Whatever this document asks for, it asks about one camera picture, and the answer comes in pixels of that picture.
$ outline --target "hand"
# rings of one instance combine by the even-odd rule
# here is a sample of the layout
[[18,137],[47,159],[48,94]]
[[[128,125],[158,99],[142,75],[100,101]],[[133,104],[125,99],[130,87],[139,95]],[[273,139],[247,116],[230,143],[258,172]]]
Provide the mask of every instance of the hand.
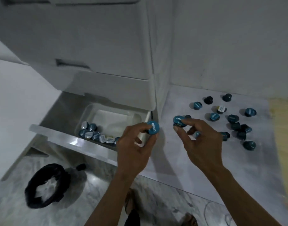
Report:
[[132,180],[146,167],[152,148],[157,141],[157,136],[152,135],[146,142],[146,145],[139,147],[135,144],[142,144],[138,138],[140,132],[145,133],[145,130],[152,128],[152,125],[147,123],[139,123],[133,126],[127,126],[123,135],[117,142],[118,152],[118,169],[117,173],[127,176]]
[[[186,133],[184,129],[174,126],[173,129],[184,143],[188,157],[202,172],[214,171],[223,167],[221,158],[222,135],[200,119],[183,119],[184,124],[192,126]],[[200,131],[196,140],[188,135]]]

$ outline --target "open drawer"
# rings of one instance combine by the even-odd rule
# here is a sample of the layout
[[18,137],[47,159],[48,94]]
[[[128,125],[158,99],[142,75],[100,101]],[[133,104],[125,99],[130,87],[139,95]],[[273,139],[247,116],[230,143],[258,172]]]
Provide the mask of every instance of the open drawer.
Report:
[[[49,142],[116,165],[115,146],[79,137],[81,123],[95,123],[101,134],[120,137],[127,125],[150,119],[151,112],[147,110],[116,104],[99,96],[63,92],[41,124],[33,124],[29,130],[46,136]],[[145,143],[148,134],[140,133],[138,137]]]

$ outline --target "person's left hand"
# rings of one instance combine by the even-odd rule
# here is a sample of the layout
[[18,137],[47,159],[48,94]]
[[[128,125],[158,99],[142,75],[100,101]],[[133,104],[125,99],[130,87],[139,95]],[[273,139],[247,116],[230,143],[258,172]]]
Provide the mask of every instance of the person's left hand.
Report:
[[152,128],[152,125],[147,123],[139,123],[126,127],[116,145],[118,152],[117,173],[134,179],[144,170],[152,148],[157,141],[158,134],[150,136],[143,147],[139,147],[135,142],[141,144],[142,141],[138,138],[138,134],[140,132],[145,133],[145,130],[150,128]]

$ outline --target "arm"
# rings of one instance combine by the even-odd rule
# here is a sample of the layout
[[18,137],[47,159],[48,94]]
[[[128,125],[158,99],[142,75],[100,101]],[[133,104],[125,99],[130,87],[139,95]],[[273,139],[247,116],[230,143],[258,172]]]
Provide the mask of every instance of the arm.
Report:
[[[183,141],[189,159],[208,178],[215,187],[237,226],[281,226],[261,205],[259,205],[233,178],[231,172],[223,166],[221,158],[222,135],[206,122],[199,119],[182,120],[191,125],[186,133],[174,126],[174,130]],[[188,135],[200,131],[196,140]]]
[[118,225],[124,200],[135,177],[146,167],[157,135],[150,136],[144,147],[137,137],[139,132],[152,128],[151,125],[140,123],[127,126],[117,141],[118,169],[99,204],[87,220],[85,226]]

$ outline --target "yellow wooden surface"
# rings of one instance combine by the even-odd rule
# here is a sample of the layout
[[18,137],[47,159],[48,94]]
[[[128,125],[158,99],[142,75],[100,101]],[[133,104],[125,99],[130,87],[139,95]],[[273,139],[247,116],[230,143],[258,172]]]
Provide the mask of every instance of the yellow wooden surface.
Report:
[[288,99],[270,99],[269,103],[282,177],[288,195]]

